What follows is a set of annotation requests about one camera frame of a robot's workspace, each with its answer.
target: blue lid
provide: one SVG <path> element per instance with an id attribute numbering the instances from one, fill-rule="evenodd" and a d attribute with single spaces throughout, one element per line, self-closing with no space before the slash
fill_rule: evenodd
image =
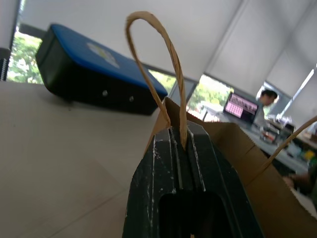
<path id="1" fill-rule="evenodd" d="M 99 73 L 149 88 L 136 62 L 65 26 L 52 24 L 58 41 L 77 64 Z M 165 88 L 145 69 L 156 91 L 167 96 Z"/>

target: green foliage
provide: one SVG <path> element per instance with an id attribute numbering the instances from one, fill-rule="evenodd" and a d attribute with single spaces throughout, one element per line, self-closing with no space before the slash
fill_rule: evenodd
<path id="1" fill-rule="evenodd" d="M 7 81 L 43 84 L 35 61 L 42 40 L 16 32 L 7 74 Z"/>
<path id="2" fill-rule="evenodd" d="M 190 98 L 187 106 L 191 110 L 195 110 L 198 103 L 205 101 L 213 104 L 219 104 L 224 106 L 227 98 L 229 96 L 231 89 L 228 88 L 228 91 L 218 91 L 217 88 L 210 89 L 203 84 L 198 84 L 196 89 L 194 90 L 192 97 Z"/>
<path id="3" fill-rule="evenodd" d="M 154 78 L 158 80 L 158 82 L 161 83 L 161 85 L 163 85 L 163 87 L 169 94 L 172 90 L 174 83 L 176 82 L 176 78 L 153 70 L 149 70 L 149 72 L 154 76 Z"/>

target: case logo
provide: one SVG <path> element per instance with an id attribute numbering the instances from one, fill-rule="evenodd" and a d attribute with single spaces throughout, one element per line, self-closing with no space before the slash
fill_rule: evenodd
<path id="1" fill-rule="evenodd" d="M 92 52 L 102 57 L 109 64 L 111 64 L 112 66 L 116 68 L 120 68 L 117 61 L 115 60 L 115 58 L 112 56 L 110 52 L 90 42 L 87 43 L 87 46 Z"/>

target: hair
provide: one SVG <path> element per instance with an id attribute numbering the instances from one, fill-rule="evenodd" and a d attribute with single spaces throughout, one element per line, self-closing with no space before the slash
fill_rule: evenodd
<path id="1" fill-rule="evenodd" d="M 269 97 L 274 97 L 274 99 L 277 98 L 277 93 L 275 93 L 274 91 L 272 90 L 268 90 L 268 89 L 265 89 L 261 92 L 261 97 L 264 96 L 264 95 L 267 95 Z"/>

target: desk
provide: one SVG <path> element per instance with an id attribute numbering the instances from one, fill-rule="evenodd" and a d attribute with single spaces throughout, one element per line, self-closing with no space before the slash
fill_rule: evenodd
<path id="1" fill-rule="evenodd" d="M 238 124 L 240 128 L 249 136 L 249 138 L 267 154 L 271 155 L 277 149 L 277 145 L 268 144 L 260 139 L 260 131 L 256 126 L 246 124 L 238 118 L 230 115 L 218 114 L 218 117 L 220 121 Z M 302 160 L 290 157 L 287 155 L 285 150 L 282 150 L 275 158 L 285 166 L 296 171 L 298 174 L 305 173 L 308 170 L 307 163 Z"/>
<path id="2" fill-rule="evenodd" d="M 284 127 L 279 124 L 279 123 L 276 123 L 274 121 L 271 121 L 271 120 L 267 120 L 270 124 L 272 124 L 273 126 L 275 126 L 276 128 L 278 129 L 283 129 Z M 317 150 L 317 143 L 309 140 L 308 138 L 306 138 L 305 136 L 303 136 L 302 134 L 299 134 L 295 139 L 294 141 L 296 140 L 299 140 L 300 143 L 303 143 L 303 144 L 306 144 L 307 146 L 313 148 L 314 150 Z"/>
<path id="3" fill-rule="evenodd" d="M 215 105 L 211 103 L 204 102 L 202 103 L 203 110 L 206 110 L 204 112 L 203 118 L 200 118 L 202 121 L 206 121 L 205 118 L 209 114 L 213 117 L 217 117 L 218 114 L 221 114 L 223 111 L 223 107 L 220 105 Z"/>
<path id="4" fill-rule="evenodd" d="M 121 237 L 151 117 L 67 103 L 43 85 L 0 82 L 3 238 Z"/>

